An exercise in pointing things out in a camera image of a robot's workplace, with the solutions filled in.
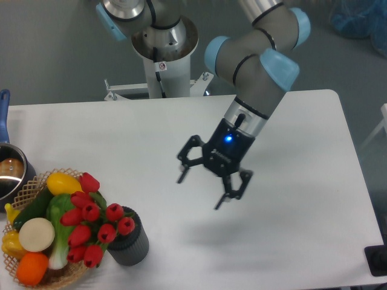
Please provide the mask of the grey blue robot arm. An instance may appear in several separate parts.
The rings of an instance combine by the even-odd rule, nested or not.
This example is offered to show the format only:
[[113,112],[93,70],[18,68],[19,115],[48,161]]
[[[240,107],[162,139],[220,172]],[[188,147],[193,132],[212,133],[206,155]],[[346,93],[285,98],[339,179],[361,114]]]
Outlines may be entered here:
[[[299,75],[285,53],[310,35],[308,16],[282,1],[241,1],[252,30],[214,38],[204,53],[210,73],[236,96],[207,142],[194,135],[178,153],[183,174],[199,164],[223,180],[220,202],[240,199],[253,175],[240,166],[267,120]],[[193,22],[177,1],[100,1],[96,12],[116,40],[129,39],[143,59],[150,98],[190,94],[190,57],[198,44]]]

